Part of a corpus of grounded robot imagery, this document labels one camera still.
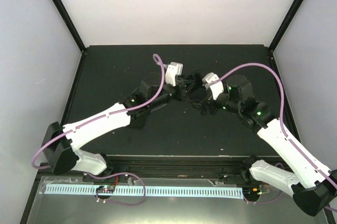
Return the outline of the black phone case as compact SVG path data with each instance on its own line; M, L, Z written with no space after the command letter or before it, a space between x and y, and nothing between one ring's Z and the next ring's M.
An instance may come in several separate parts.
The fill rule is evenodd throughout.
M194 83L194 77L192 75L188 75L188 76L177 76L175 78L176 80L176 84L177 85L191 85L192 83Z

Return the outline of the black smartphone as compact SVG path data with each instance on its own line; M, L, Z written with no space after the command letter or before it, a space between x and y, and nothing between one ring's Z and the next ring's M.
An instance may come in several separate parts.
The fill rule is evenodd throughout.
M194 70L185 77L186 92L189 100L194 103L203 103L207 98L203 79L203 72Z

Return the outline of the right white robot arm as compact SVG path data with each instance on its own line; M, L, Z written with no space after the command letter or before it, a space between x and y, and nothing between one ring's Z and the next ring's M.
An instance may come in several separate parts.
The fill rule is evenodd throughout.
M307 215L316 216L336 198L336 171L315 158L276 118L270 107L257 101L250 81L232 76L223 84L218 75L202 79L205 97L198 107L216 113L222 109L236 114L240 122L268 143L291 168L286 171L264 160L242 167L240 179L250 184L262 181L291 196Z

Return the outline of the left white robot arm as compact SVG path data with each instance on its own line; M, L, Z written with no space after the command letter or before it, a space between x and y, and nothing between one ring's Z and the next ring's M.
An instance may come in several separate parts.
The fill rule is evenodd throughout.
M178 76L159 83L160 75L148 74L122 103L83 119L61 126L50 124L43 139L43 154L55 175L69 171L89 172L100 181L112 178L113 168L105 154L94 154L81 148L90 141L118 128L141 128L151 112L172 100L183 101L187 95L187 80Z

